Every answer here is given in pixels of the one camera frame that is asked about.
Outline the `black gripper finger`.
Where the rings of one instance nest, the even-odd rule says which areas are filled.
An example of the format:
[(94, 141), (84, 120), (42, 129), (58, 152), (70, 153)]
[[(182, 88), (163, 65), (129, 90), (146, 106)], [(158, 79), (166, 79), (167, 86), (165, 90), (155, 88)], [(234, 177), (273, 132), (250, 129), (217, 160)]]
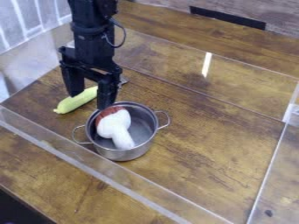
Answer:
[(84, 91), (84, 77), (80, 75), (78, 68), (62, 65), (60, 70), (67, 92), (71, 97), (75, 97)]
[(118, 84), (111, 76), (102, 79), (98, 83), (98, 109), (110, 107), (118, 98)]

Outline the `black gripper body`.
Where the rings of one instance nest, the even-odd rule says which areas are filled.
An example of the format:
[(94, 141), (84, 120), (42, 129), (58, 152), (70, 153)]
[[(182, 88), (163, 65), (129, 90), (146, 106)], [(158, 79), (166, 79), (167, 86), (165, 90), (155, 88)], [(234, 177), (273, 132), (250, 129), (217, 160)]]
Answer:
[(123, 70), (114, 61), (117, 49), (115, 36), (76, 35), (75, 46), (59, 48), (63, 79), (101, 80), (107, 76), (111, 80), (119, 80)]

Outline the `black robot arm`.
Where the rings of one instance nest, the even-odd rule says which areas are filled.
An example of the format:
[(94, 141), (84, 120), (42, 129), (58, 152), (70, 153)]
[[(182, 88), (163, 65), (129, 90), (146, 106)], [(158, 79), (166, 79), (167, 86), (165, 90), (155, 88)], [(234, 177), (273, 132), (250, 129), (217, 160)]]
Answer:
[(71, 97), (86, 89), (86, 79), (98, 83), (98, 109), (118, 98), (122, 67), (114, 61), (118, 0), (68, 0), (75, 47), (59, 49), (60, 70)]

